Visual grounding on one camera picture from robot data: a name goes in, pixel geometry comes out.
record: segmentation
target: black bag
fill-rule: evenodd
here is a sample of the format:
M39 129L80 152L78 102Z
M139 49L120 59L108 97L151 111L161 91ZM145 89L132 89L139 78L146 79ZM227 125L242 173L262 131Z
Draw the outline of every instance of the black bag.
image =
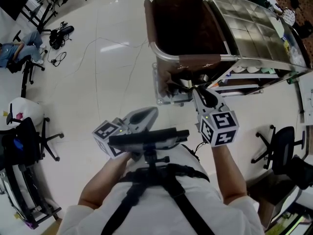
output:
M74 31L73 26L68 26L60 31L54 29L53 31L51 31L51 34L50 34L50 41L49 41L50 46L53 49L59 49L60 46L62 45L64 37L72 33L73 31Z

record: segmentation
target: white tiled floor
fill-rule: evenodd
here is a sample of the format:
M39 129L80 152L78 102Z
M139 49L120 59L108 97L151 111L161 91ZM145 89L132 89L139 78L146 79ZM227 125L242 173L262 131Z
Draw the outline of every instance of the white tiled floor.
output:
M65 60L58 67L45 61L46 70L36 70L35 83L27 87L27 97L45 107L51 118L50 133L62 131L65 135L53 144L61 160L54 162L47 154L40 162L48 191L64 211L77 203L86 182L107 160L93 140L92 131L106 119L123 117L144 106L156 106L151 68L155 56L146 43L143 2L69 0L64 5L67 14L48 26L56 28L61 21L67 21L75 31L63 48L50 52L49 59L67 51ZM64 14L62 8L57 10ZM245 178L255 177L263 172L263 164L252 165L250 160L264 148L255 133L261 130L270 135L270 124L279 129L296 127L296 121L300 121L295 86L284 82L265 89L261 95L226 101L240 124L237 141L229 149ZM159 117L153 129L189 129L187 145L195 149L201 136L194 126L193 103L182 108L172 105L158 108ZM297 139L301 138L302 129L299 123ZM296 148L296 153L303 151ZM198 155L206 171L214 173L210 147L203 146Z

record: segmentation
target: shelf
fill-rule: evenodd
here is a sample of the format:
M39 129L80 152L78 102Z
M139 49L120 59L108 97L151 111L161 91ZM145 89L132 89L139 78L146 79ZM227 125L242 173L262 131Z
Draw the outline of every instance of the shelf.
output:
M247 0L206 0L227 25L233 39L229 40L237 47L243 58L265 59L274 62L292 64L306 67L305 62L295 63L290 59L290 54L284 46L284 41L279 37L270 18L277 15L264 7ZM291 47L301 53L289 26L281 20L284 28L284 37ZM274 68L275 63L264 62L263 67Z
M212 87L211 89L215 91L225 91L225 90L240 90L240 89L252 89L258 88L257 84L243 84L243 85L227 85L227 86L219 86L219 87Z
M279 78L277 74L268 74L262 73L261 71L255 73L249 73L246 70L240 73L231 72L230 76L226 76L224 79L253 79L253 78L269 78L269 79L276 79Z

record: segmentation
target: caster wheel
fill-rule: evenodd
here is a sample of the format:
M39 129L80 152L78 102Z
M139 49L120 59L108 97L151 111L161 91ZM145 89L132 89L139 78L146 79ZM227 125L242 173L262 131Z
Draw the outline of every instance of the caster wheel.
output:
M163 104L164 104L164 100L163 100L162 98L158 98L158 99L156 100L156 104L157 104L157 105L163 105Z

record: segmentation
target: white cloth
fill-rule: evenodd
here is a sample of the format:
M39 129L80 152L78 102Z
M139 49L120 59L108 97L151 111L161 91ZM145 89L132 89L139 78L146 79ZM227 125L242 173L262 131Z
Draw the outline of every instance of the white cloth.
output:
M181 145L169 151L158 151L158 158L170 156L170 163L192 166L205 173L199 162ZM143 158L131 164L127 171L146 167ZM249 197L224 205L218 192L205 180L177 177L186 196L215 235L264 234L260 219ZM113 187L103 205L93 210L85 206L68 208L58 235L100 235L132 183ZM193 235L196 234L174 200L161 186L146 189L138 205L134 206L114 234L123 235Z

